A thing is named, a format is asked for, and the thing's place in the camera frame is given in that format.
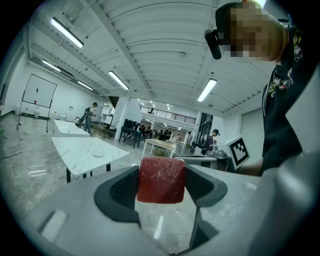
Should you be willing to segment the red cube block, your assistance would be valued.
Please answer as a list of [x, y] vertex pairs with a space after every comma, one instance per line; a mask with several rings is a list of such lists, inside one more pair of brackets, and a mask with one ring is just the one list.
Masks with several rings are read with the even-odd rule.
[[152, 204], [181, 203], [185, 194], [185, 167], [185, 162], [177, 158], [143, 158], [136, 199]]

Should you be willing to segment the white marble table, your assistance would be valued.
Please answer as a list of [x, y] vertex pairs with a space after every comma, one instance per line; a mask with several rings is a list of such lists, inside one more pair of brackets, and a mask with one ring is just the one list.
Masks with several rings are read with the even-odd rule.
[[[52, 137], [52, 142], [66, 165], [66, 182], [71, 182], [71, 175], [83, 176], [105, 167], [111, 170], [111, 163], [129, 154], [129, 152], [113, 146], [97, 137]], [[103, 157], [93, 156], [94, 149], [105, 151]]]

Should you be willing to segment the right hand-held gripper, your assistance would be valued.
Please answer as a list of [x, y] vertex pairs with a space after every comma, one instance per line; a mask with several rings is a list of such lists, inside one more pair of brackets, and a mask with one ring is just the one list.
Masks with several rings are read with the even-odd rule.
[[185, 162], [212, 162], [217, 160], [217, 169], [229, 173], [236, 173], [249, 158], [242, 135], [230, 138], [213, 147], [206, 155], [176, 155], [174, 158]]

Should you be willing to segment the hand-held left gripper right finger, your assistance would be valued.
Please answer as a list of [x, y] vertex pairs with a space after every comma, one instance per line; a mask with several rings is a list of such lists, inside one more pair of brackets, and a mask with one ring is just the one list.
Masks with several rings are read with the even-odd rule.
[[243, 210], [260, 179], [199, 165], [186, 165], [185, 188], [196, 207], [189, 249], [203, 245], [222, 232]]

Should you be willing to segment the long ceiling light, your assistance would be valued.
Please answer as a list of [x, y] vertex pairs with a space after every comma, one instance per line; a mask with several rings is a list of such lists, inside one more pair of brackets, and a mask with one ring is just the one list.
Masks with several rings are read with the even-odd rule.
[[119, 84], [124, 90], [128, 91], [129, 87], [119, 78], [118, 75], [116, 75], [115, 72], [113, 72], [112, 70], [110, 70], [108, 72], [108, 75], [117, 83]]
[[81, 49], [84, 46], [84, 43], [55, 17], [52, 17], [50, 19], [50, 23], [57, 30], [59, 30], [65, 37], [67, 37], [71, 42], [73, 42], [78, 48]]
[[42, 60], [41, 62], [42, 62], [43, 64], [45, 64], [46, 66], [52, 68], [53, 70], [55, 70], [55, 71], [57, 71], [57, 72], [59, 72], [59, 73], [61, 72], [61, 69], [60, 69], [60, 68], [58, 68], [58, 67], [50, 64], [49, 62], [47, 62], [47, 61], [45, 61], [45, 60]]
[[77, 81], [77, 83], [78, 83], [78, 84], [80, 84], [81, 86], [83, 86], [83, 87], [85, 87], [85, 88], [87, 88], [87, 89], [91, 90], [91, 91], [93, 91], [93, 90], [94, 90], [93, 88], [91, 88], [90, 86], [88, 86], [88, 85], [84, 84], [84, 83], [83, 83], [83, 82], [81, 82], [81, 81]]
[[208, 96], [208, 94], [211, 92], [211, 90], [215, 87], [216, 84], [217, 84], [217, 80], [214, 78], [210, 78], [205, 88], [201, 92], [200, 96], [197, 98], [197, 101], [202, 102]]

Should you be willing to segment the wooden table with white legs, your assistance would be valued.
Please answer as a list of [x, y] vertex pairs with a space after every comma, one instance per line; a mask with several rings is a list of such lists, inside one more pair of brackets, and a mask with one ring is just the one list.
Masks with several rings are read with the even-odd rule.
[[142, 155], [141, 155], [142, 159], [144, 158], [144, 155], [145, 155], [145, 152], [146, 152], [146, 148], [147, 148], [147, 144], [151, 145], [150, 154], [152, 153], [153, 147], [154, 146], [158, 146], [160, 148], [164, 148], [164, 149], [169, 150], [170, 151], [170, 156], [169, 156], [170, 158], [173, 157], [173, 154], [174, 154], [175, 149], [176, 149], [176, 145], [175, 144], [164, 142], [162, 140], [155, 139], [155, 138], [146, 139], [145, 142], [144, 142], [144, 147], [143, 147], [143, 151], [142, 151]]

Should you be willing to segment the white bathtub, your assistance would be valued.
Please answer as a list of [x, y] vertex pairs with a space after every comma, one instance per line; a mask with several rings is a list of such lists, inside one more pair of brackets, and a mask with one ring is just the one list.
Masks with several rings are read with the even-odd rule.
[[53, 121], [53, 135], [55, 137], [86, 138], [90, 134], [77, 127], [73, 122], [57, 120]]

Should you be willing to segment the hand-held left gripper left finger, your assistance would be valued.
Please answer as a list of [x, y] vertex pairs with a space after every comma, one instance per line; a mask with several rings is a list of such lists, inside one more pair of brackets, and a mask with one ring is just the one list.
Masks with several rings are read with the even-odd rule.
[[68, 183], [29, 212], [26, 230], [48, 256], [167, 256], [141, 229], [138, 189], [138, 166]]

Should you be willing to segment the black mezzanine railing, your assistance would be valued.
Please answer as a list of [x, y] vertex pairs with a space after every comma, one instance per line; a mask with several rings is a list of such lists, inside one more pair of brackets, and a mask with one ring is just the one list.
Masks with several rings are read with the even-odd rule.
[[139, 109], [143, 114], [147, 114], [147, 115], [151, 115], [151, 116], [155, 116], [163, 119], [171, 119], [177, 122], [182, 122], [182, 123], [191, 124], [191, 125], [195, 125], [197, 120], [194, 117], [190, 117], [190, 116], [186, 116], [186, 115], [182, 115], [182, 114], [178, 114], [170, 111], [165, 111], [165, 110], [161, 110], [153, 107], [145, 107], [145, 106], [139, 105]]

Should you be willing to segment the whiteboard on wheeled stand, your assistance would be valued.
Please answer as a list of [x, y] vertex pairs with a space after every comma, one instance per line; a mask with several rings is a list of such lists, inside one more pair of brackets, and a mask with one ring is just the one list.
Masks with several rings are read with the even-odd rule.
[[16, 129], [22, 125], [21, 116], [46, 120], [46, 132], [49, 131], [50, 110], [57, 84], [36, 74], [31, 74], [23, 91], [19, 105]]

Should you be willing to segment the person's right forearm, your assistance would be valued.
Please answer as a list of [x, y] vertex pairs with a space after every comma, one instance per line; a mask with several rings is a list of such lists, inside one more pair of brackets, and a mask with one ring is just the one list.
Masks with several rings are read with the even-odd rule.
[[263, 158], [251, 165], [242, 165], [238, 173], [247, 176], [259, 176], [262, 168]]

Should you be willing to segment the black cartoon print shirt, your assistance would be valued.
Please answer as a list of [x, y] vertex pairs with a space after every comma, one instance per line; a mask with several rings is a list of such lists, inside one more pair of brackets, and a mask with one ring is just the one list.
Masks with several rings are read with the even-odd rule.
[[262, 95], [264, 141], [260, 172], [279, 167], [302, 151], [286, 113], [304, 91], [316, 68], [312, 39], [298, 26], [290, 24], [289, 42], [280, 65], [271, 73]]

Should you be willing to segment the group of seated people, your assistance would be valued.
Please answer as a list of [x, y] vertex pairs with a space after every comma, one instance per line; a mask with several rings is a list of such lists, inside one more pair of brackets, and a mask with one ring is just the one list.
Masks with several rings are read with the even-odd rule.
[[173, 137], [172, 132], [167, 129], [151, 129], [150, 126], [146, 127], [144, 124], [140, 123], [134, 124], [134, 130], [137, 131], [140, 134], [140, 136], [144, 139], [157, 139], [160, 141], [168, 141]]

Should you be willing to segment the black bench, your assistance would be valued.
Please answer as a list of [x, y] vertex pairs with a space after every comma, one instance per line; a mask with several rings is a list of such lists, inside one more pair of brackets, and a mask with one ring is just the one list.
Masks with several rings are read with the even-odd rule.
[[126, 140], [132, 141], [133, 148], [138, 148], [140, 146], [141, 135], [139, 131], [123, 126], [120, 130], [118, 141], [120, 142], [121, 139], [123, 139], [123, 142]]

